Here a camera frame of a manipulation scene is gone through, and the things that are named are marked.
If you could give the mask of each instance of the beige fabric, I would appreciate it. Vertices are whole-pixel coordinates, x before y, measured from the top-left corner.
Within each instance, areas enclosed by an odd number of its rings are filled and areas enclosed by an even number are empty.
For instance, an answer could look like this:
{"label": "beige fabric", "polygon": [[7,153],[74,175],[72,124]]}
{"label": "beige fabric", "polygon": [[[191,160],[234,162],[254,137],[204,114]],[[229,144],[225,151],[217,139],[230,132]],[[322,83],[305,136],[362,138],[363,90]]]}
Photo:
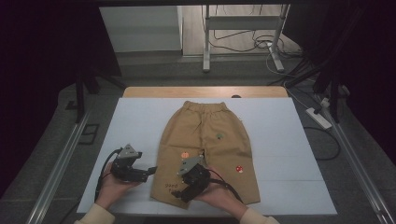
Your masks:
{"label": "beige fabric", "polygon": [[75,224],[111,224],[114,220],[114,216],[107,212],[105,208],[94,203],[90,211],[80,221],[76,221]]}
{"label": "beige fabric", "polygon": [[177,175],[181,160],[201,154],[206,164],[216,167],[236,189],[244,203],[260,201],[250,142],[242,121],[224,103],[190,101],[169,119],[163,131],[151,197],[187,208],[171,192],[187,187]]}
{"label": "beige fabric", "polygon": [[239,221],[240,224],[279,224],[273,217],[264,217],[256,210],[249,208]]}

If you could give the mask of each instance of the khaki pants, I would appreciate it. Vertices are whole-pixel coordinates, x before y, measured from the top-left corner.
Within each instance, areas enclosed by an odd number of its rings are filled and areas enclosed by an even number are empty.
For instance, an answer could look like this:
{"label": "khaki pants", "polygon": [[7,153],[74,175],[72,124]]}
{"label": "khaki pants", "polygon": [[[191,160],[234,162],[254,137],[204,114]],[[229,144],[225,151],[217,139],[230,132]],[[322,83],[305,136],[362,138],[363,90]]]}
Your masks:
{"label": "khaki pants", "polygon": [[177,175],[181,160],[202,154],[205,163],[219,171],[244,203],[260,201],[250,142],[241,120],[224,103],[190,101],[170,118],[163,131],[151,197],[187,208],[188,205],[171,192],[187,187]]}

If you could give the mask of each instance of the hand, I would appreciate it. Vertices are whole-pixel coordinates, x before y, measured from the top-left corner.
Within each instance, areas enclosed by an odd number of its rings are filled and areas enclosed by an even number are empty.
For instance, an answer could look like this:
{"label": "hand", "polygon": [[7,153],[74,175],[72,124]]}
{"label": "hand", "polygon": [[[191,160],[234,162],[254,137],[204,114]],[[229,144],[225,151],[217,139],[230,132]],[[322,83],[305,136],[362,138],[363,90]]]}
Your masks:
{"label": "hand", "polygon": [[[214,167],[207,167],[219,173]],[[210,172],[212,179],[220,179],[215,173]],[[248,207],[239,202],[233,194],[220,184],[210,183],[204,192],[195,197],[195,200],[208,203],[214,207],[230,213],[233,217],[240,220],[242,215],[248,210]]]}
{"label": "hand", "polygon": [[102,188],[95,202],[106,210],[111,206],[111,204],[122,197],[122,195],[124,195],[128,189],[134,188],[141,184],[139,182],[119,181],[116,177],[114,177],[113,174],[110,173],[111,165],[112,162],[107,165],[103,173]]}

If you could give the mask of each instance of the metal frame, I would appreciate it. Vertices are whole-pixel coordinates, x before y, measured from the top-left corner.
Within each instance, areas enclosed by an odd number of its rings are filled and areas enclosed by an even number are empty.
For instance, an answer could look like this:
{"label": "metal frame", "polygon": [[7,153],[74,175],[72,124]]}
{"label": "metal frame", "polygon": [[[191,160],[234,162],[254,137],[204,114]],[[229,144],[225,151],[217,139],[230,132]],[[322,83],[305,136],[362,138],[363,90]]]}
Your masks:
{"label": "metal frame", "polygon": [[210,71],[210,45],[209,31],[211,30],[275,30],[272,43],[268,49],[274,60],[277,72],[284,72],[285,68],[279,60],[277,42],[282,33],[289,5],[282,5],[280,16],[210,16],[209,5],[206,5],[205,15],[205,46],[204,46],[204,72]]}
{"label": "metal frame", "polygon": [[80,123],[77,123],[73,128],[73,131],[71,132],[70,137],[61,152],[61,155],[55,163],[49,175],[49,178],[47,179],[46,185],[41,190],[41,193],[38,196],[38,199],[35,202],[35,206],[32,209],[32,212],[29,215],[26,223],[41,223],[44,219],[44,216],[47,214],[52,198],[55,195],[56,190],[58,189],[62,177],[64,176],[67,164],[69,163],[70,158],[73,155],[74,149],[76,148],[76,145],[78,143],[78,139],[81,136],[85,124],[87,123],[88,118],[91,114],[92,105],[93,103],[90,103],[90,106],[88,106],[88,109],[85,112],[84,116],[81,118]]}
{"label": "metal frame", "polygon": [[361,160],[356,154],[352,143],[348,140],[347,135],[344,133],[343,128],[339,123],[335,122],[327,108],[323,109],[323,111],[325,118],[332,124],[336,137],[342,146],[344,155],[346,156],[353,173],[361,184],[361,188],[366,194],[366,197],[373,207],[379,221],[382,224],[395,224],[395,219],[393,218],[392,213],[382,198],[381,193],[379,192],[375,183],[364,169],[363,164],[361,164]]}

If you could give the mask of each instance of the pants waistband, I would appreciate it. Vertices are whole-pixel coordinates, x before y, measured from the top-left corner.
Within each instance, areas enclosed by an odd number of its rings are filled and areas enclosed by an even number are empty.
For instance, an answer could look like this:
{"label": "pants waistband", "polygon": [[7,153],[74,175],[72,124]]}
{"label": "pants waistband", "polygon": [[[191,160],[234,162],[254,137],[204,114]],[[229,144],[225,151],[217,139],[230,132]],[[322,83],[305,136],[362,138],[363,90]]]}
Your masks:
{"label": "pants waistband", "polygon": [[230,111],[230,109],[227,108],[227,105],[224,104],[224,102],[221,102],[219,104],[199,104],[191,101],[186,101],[184,102],[183,108],[196,112],[205,112],[205,113]]}

